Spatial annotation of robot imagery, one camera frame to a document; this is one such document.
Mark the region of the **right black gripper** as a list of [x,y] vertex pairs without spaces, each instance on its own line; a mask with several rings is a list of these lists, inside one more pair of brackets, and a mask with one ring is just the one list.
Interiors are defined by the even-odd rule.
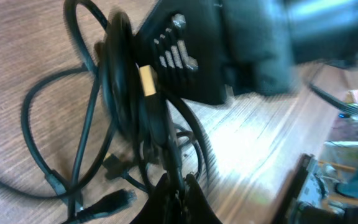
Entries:
[[[224,1],[161,0],[135,35],[139,65],[151,65],[162,85],[180,98],[221,105],[227,95],[222,66],[229,51],[248,88],[261,95],[295,91],[295,65],[347,60],[358,53],[358,0]],[[183,41],[197,62],[161,63]]]

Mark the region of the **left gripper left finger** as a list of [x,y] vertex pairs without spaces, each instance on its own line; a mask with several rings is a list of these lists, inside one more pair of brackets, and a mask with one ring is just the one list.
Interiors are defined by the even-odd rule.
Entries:
[[172,200],[168,175],[161,176],[144,207],[130,224],[169,224],[172,220]]

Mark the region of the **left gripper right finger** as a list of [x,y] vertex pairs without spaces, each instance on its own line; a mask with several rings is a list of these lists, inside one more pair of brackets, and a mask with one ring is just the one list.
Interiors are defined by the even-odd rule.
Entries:
[[188,174],[185,182],[189,189],[186,196],[186,208],[190,214],[191,224],[222,224],[204,196],[195,176]]

